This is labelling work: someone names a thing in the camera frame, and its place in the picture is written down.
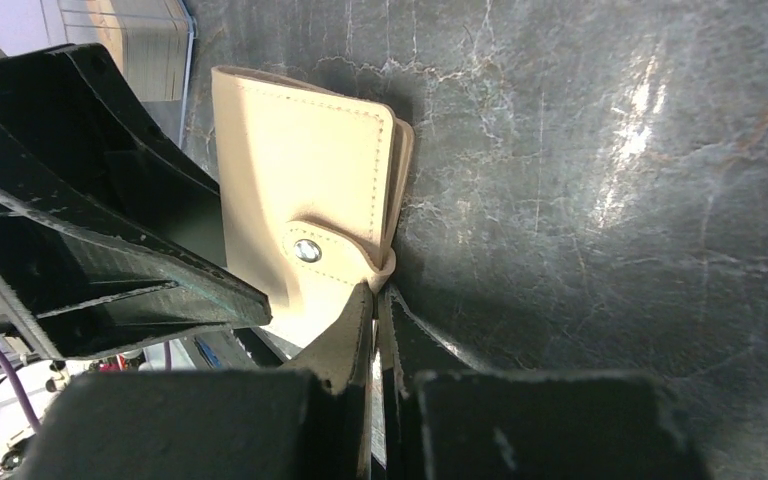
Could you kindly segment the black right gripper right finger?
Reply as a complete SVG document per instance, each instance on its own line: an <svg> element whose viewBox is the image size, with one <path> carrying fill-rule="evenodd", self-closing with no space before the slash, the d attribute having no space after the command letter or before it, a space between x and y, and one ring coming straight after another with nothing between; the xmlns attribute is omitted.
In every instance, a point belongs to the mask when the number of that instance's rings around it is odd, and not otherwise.
<svg viewBox="0 0 768 480"><path fill-rule="evenodd" d="M378 297L390 479L705 479L676 396L628 370L475 369Z"/></svg>

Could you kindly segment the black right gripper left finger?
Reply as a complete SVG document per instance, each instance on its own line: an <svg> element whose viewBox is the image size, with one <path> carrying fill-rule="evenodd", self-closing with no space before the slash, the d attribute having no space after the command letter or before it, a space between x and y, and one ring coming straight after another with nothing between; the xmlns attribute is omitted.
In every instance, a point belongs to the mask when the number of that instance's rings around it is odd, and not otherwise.
<svg viewBox="0 0 768 480"><path fill-rule="evenodd" d="M47 412L21 479L367 479L374 296L282 366L92 373Z"/></svg>

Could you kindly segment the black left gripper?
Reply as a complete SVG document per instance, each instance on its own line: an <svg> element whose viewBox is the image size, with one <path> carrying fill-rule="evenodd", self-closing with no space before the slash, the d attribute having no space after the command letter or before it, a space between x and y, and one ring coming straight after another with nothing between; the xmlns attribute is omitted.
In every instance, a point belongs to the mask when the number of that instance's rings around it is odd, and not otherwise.
<svg viewBox="0 0 768 480"><path fill-rule="evenodd" d="M224 268L218 183L101 45L0 59L0 317L33 351L91 359L260 327Z"/></svg>

